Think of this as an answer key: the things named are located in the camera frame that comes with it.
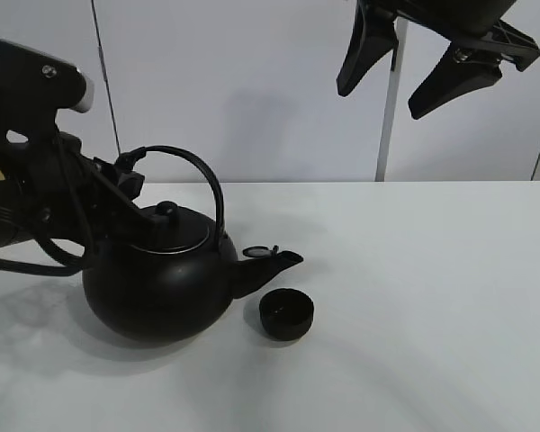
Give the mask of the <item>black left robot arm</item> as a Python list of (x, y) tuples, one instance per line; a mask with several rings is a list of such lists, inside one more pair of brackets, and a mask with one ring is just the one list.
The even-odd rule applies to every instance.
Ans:
[(82, 75), (0, 78), (0, 247), (33, 240), (68, 265), (78, 258), (57, 239), (89, 258), (107, 240), (147, 245), (167, 225), (134, 204), (142, 175), (83, 155), (81, 139), (57, 125), (58, 112), (78, 107), (89, 89)]

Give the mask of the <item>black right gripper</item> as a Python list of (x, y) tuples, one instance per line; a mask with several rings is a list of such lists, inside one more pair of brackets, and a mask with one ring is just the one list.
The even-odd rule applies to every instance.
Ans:
[[(399, 1), (400, 16), (448, 39), (443, 57), (408, 101), (418, 120), (455, 98), (494, 86), (503, 59), (520, 72), (539, 57), (536, 41), (502, 20), (512, 1)], [(336, 83), (349, 96), (366, 73), (397, 49), (397, 13), (384, 1), (357, 1), (346, 56)]]

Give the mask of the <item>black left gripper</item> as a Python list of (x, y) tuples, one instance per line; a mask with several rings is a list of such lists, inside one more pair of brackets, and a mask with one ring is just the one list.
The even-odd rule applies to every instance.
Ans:
[(133, 202), (145, 181), (134, 167), (144, 156), (122, 153), (113, 164), (88, 157), (78, 137), (61, 131), (0, 141), (0, 248), (32, 239), (149, 243), (161, 219)]

